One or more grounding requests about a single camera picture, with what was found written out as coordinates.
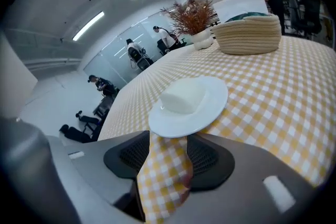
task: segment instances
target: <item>rope basket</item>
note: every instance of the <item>rope basket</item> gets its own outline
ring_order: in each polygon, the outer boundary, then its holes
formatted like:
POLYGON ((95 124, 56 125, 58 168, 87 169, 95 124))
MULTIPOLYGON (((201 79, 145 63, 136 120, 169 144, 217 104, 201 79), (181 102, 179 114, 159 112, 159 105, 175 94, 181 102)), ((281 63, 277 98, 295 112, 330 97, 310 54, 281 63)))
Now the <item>rope basket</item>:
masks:
POLYGON ((250 16, 212 28, 222 52, 233 55, 266 54, 281 40, 278 16, 250 16))

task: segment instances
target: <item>table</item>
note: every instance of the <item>table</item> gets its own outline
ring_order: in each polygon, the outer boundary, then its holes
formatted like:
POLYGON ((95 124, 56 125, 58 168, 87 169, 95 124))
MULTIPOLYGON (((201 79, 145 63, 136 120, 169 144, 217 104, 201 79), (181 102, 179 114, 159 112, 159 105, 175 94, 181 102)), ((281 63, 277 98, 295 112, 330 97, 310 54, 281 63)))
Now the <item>table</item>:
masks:
POLYGON ((119 92, 99 140, 148 130, 161 92, 200 75, 229 90, 225 110, 202 132, 262 147, 313 185, 325 179, 336 142, 336 53, 305 39, 283 36, 278 50, 251 56, 226 55, 216 41, 171 51, 119 92))

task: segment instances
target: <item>yellow checkered tablecloth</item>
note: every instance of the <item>yellow checkered tablecloth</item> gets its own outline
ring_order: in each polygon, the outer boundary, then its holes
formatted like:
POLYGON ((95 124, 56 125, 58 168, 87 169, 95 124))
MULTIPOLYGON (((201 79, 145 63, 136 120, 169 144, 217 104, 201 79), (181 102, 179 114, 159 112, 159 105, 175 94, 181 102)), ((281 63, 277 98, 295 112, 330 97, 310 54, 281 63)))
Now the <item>yellow checkered tablecloth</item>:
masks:
POLYGON ((169 52, 118 94, 99 140, 148 130, 148 113, 173 81, 200 75, 225 81, 226 109, 202 132, 262 147, 312 184, 322 182, 336 142, 336 54, 282 37, 269 54, 233 56, 215 41, 169 52))

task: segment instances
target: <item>white vase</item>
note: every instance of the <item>white vase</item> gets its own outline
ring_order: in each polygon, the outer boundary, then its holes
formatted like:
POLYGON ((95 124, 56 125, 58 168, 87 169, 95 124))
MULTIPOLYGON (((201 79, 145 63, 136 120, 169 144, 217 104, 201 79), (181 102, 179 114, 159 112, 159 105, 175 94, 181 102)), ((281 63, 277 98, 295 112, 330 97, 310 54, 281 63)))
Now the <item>white vase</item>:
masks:
POLYGON ((194 43, 196 50, 206 49, 214 42, 209 29, 205 29, 198 34, 191 36, 191 40, 194 43))

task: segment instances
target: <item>white plate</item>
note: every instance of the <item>white plate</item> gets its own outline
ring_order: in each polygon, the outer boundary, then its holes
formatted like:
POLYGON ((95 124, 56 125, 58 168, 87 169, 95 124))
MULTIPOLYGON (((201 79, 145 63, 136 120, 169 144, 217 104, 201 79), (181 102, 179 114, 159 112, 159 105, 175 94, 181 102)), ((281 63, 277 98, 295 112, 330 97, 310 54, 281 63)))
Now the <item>white plate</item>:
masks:
POLYGON ((224 109, 228 90, 225 82, 215 77, 195 78, 204 84, 206 93, 192 114, 178 114, 162 107, 161 99, 149 113, 149 127, 162 137, 182 137, 198 132, 211 124, 224 109))

